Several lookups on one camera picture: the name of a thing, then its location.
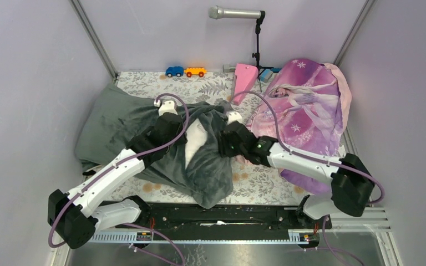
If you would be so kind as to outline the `grey plush pillowcase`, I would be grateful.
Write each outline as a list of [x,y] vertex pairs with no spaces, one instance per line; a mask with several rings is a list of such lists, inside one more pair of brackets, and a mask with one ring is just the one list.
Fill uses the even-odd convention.
[[[178,107],[177,113],[187,121],[185,138],[177,134],[153,141],[158,120],[154,100],[131,96],[113,84],[107,85],[91,110],[75,147],[83,170],[110,164],[125,148],[141,141],[142,159],[160,156],[138,174],[142,180],[162,183],[191,196],[204,208],[211,208],[233,190],[231,159],[219,153],[218,138],[227,125],[226,113],[231,105],[222,100],[217,105],[206,102]],[[201,126],[204,140],[191,130]]]

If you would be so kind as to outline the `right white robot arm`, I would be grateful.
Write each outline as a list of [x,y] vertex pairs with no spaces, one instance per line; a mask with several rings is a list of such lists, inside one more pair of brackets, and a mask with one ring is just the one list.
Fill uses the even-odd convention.
[[327,185],[329,193],[306,196],[300,203],[296,221],[303,228],[312,227],[327,214],[361,217],[375,187],[356,155],[338,158],[295,149],[274,137],[256,137],[237,121],[219,133],[219,153],[222,157],[242,156],[252,164],[289,170]]

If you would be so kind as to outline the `white pillow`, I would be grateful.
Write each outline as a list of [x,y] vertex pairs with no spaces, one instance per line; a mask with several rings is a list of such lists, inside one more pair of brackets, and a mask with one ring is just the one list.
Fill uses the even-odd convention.
[[204,126],[199,119],[196,119],[186,131],[185,168],[188,167],[197,151],[206,143],[207,137],[208,135]]

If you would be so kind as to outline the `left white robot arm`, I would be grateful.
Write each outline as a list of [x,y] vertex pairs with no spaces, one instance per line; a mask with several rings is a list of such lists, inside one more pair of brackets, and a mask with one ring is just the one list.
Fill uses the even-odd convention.
[[57,189],[48,198],[48,244],[52,248],[68,245],[77,249],[98,231],[133,224],[145,227],[150,207],[138,196],[103,205],[103,201],[129,178],[162,159],[178,144],[186,143],[190,116],[174,111],[159,115],[154,125],[134,136],[99,172],[64,193]]

